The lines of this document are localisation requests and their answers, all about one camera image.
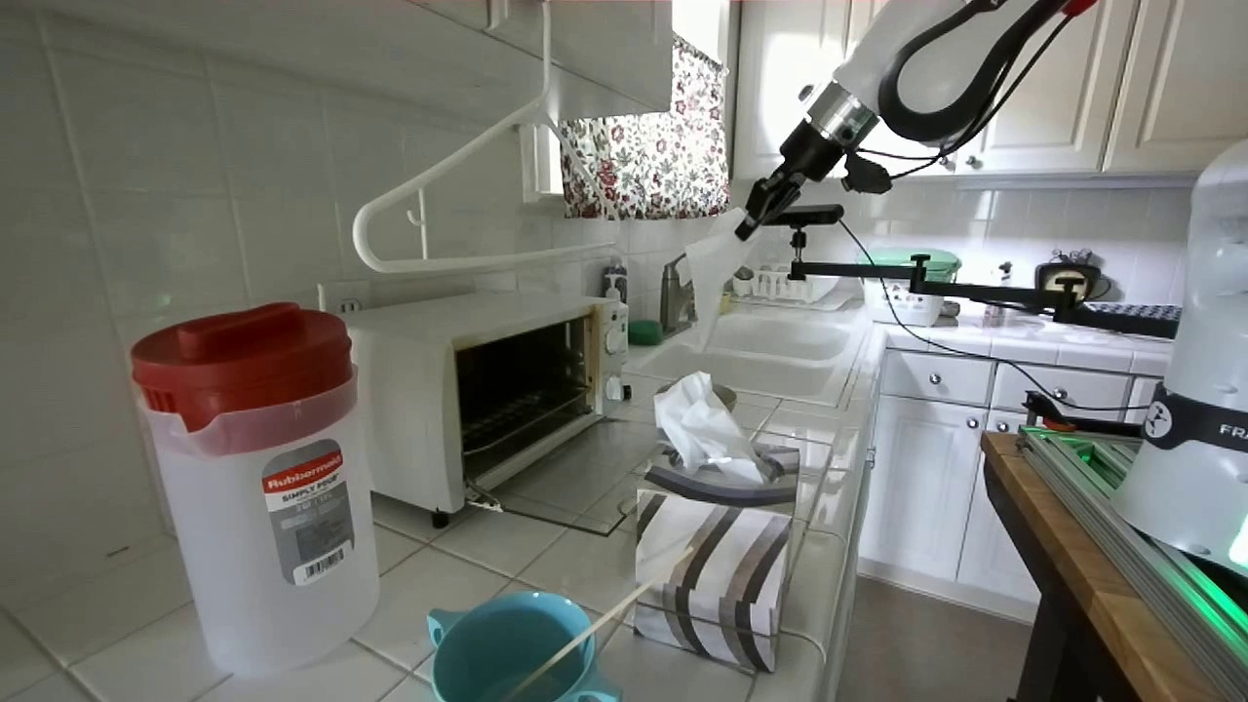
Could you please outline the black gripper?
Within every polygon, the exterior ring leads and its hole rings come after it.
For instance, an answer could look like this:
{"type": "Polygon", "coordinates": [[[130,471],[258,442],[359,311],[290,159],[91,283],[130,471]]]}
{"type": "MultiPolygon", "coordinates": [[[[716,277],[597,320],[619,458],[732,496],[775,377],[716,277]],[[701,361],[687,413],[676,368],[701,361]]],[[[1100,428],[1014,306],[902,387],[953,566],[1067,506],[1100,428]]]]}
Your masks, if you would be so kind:
{"type": "Polygon", "coordinates": [[[779,169],[753,182],[744,210],[732,228],[736,241],[755,236],[755,216],[779,216],[800,201],[802,182],[819,182],[848,154],[856,154],[876,114],[848,88],[826,82],[807,107],[802,120],[779,146],[779,169]]]}

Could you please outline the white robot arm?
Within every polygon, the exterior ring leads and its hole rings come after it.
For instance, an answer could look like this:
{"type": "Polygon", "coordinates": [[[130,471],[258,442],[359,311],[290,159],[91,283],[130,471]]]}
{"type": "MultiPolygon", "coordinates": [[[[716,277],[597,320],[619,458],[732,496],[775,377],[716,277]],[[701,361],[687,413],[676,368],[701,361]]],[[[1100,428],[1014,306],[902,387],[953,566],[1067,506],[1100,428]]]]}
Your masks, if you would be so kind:
{"type": "MultiPolygon", "coordinates": [[[[1092,0],[891,0],[856,55],[807,103],[779,169],[753,182],[736,237],[792,228],[819,182],[887,120],[898,137],[958,150],[974,137],[1021,47],[1092,0]]],[[[1156,541],[1248,570],[1248,146],[1225,150],[1194,186],[1191,293],[1171,368],[1144,418],[1144,448],[1116,514],[1156,541]]]]}

